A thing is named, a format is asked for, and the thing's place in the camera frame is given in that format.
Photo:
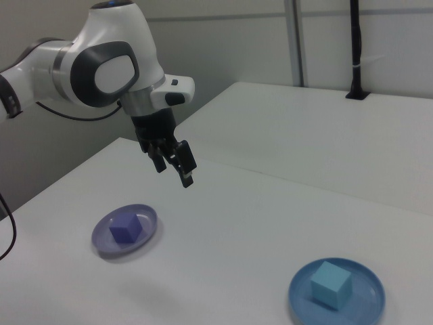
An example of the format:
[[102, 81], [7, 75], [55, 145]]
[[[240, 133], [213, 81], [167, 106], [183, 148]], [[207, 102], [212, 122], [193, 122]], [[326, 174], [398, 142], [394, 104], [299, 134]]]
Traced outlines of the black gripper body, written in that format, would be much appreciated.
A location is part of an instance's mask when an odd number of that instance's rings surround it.
[[177, 143], [174, 136], [177, 126], [172, 108], [158, 110], [147, 116], [132, 116], [135, 133], [143, 152], [147, 152], [152, 143], [168, 145]]

